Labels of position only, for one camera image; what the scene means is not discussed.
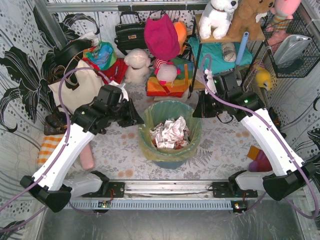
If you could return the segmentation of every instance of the black metal rack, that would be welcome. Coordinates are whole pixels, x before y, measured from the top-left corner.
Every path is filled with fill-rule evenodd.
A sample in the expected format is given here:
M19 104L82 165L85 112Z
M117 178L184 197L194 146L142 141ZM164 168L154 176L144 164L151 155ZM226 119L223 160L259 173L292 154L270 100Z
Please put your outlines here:
M320 50L313 36L306 28L306 24L298 13L293 15L292 20L281 21L276 25L271 25L271 28L270 24L272 23L272 18L273 15L269 13L268 16L261 21L262 31L265 36L265 46L269 46L268 40L275 34L279 34L280 31L285 31L287 34L303 35L312 39L298 58L279 65L275 62L274 53L281 45L282 41L270 45L271 49L268 50L268 54L276 77L279 79L306 77L320 60Z

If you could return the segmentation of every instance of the orange checkered cloth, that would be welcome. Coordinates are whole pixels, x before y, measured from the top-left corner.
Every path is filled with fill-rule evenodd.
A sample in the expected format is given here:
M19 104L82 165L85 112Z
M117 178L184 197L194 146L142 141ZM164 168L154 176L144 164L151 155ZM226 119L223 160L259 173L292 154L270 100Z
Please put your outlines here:
M38 156L37 164L41 167L56 149L64 134L45 136Z

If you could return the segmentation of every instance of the black bag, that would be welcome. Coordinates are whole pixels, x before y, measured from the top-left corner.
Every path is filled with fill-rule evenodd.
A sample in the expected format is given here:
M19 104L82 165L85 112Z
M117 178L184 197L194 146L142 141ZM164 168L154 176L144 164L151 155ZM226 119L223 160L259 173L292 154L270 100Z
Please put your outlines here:
M123 15L136 15L139 22L122 24ZM115 26L114 42L124 55L127 55L126 50L147 48L144 37L145 25L135 11L124 11L120 14L120 23Z

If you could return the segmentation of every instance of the crumpled paper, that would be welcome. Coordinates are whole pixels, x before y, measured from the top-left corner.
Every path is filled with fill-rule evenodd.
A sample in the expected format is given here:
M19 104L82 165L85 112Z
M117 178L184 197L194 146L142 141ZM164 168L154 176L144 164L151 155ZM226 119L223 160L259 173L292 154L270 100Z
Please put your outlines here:
M157 148L181 149L189 142L189 129L186 120L180 116L177 120L168 119L150 130L151 139Z

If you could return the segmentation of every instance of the floral tablecloth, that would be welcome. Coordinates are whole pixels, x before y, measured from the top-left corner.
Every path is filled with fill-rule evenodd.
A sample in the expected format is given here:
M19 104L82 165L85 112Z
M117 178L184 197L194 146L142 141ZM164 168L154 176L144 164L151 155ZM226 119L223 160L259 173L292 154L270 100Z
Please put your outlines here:
M144 84L126 85L126 89L140 115L155 103L153 97L146 96ZM195 108L198 94L192 93L186 103ZM226 122L229 116L223 115L220 118ZM223 124L216 117L202 119L201 124L202 137L195 156L172 170L146 160L138 145L138 126L121 128L117 123L112 123L105 135L98 134L91 141L95 170L110 179L218 180L227 179L248 167L252 161L247 158L250 146L258 147L258 143L244 126L235 119L229 124ZM68 177L84 174L76 161Z

